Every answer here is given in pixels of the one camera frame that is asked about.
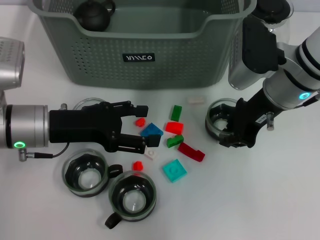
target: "small red block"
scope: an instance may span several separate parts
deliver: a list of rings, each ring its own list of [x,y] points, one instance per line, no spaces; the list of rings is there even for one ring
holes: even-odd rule
[[[139,171],[141,172],[144,169],[144,165],[141,161],[136,161],[134,164],[132,164],[132,170],[133,171]]]
[[[201,163],[205,158],[205,154],[202,151],[194,150],[184,142],[180,144],[178,151],[199,163]]]
[[[165,126],[165,131],[172,134],[182,135],[182,132],[184,131],[184,124],[181,122],[168,122]]]
[[[139,118],[137,121],[135,121],[135,125],[138,127],[143,127],[146,125],[146,120],[143,117]]]

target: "green led ring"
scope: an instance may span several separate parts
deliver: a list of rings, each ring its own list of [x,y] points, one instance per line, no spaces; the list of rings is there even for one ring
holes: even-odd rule
[[[23,141],[17,141],[13,146],[16,149],[23,149],[26,147],[26,144]]]

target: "basket logo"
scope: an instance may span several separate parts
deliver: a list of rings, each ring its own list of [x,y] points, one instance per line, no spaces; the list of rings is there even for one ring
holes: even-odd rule
[[[125,63],[156,61],[154,53],[123,53],[122,57]]]

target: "led light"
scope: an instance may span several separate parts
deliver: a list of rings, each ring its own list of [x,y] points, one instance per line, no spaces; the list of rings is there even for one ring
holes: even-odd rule
[[[23,141],[17,141],[13,146],[16,149],[23,149],[26,147],[26,144]]]
[[[307,99],[308,97],[310,97],[310,95],[311,95],[311,93],[309,93],[309,92],[302,93],[302,94],[299,96],[299,98],[300,98],[301,100],[304,100],[304,99]]]

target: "plastic storage basket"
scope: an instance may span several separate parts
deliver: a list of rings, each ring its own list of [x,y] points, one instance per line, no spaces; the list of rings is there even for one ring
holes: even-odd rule
[[[81,85],[165,89],[213,85],[222,78],[237,26],[257,0],[114,0],[105,32],[72,15],[84,0],[29,0],[69,78]],[[123,54],[155,61],[124,62]]]

